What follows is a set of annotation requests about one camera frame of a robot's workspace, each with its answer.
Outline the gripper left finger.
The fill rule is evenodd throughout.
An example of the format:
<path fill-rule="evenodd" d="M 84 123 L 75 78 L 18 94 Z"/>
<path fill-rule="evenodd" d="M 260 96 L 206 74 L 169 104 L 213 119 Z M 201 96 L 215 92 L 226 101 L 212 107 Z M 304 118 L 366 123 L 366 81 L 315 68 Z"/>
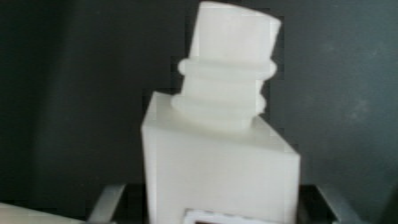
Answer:
<path fill-rule="evenodd" d="M 85 224 L 146 224 L 146 193 L 142 184 L 105 186 Z"/>

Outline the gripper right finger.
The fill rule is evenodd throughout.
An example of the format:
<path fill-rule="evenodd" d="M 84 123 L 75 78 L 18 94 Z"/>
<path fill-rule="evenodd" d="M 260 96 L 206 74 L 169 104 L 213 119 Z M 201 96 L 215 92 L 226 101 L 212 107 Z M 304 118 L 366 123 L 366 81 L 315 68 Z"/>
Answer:
<path fill-rule="evenodd" d="M 331 187 L 300 186 L 299 224 L 363 224 L 348 202 Z"/>

